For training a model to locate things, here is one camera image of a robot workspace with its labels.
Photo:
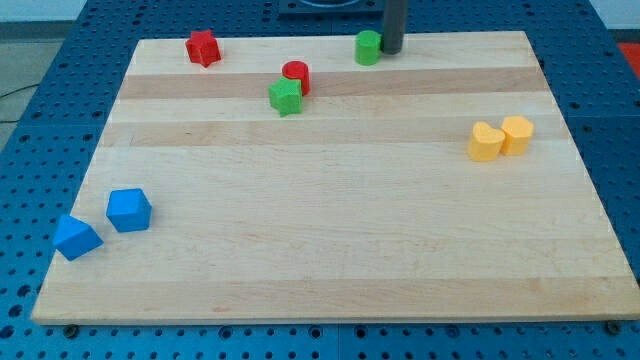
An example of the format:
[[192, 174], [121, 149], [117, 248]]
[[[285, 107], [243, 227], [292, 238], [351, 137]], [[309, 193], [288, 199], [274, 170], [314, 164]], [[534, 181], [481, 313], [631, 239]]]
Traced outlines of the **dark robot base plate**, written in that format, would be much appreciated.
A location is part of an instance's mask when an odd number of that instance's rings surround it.
[[277, 0], [279, 16], [379, 14], [383, 0]]

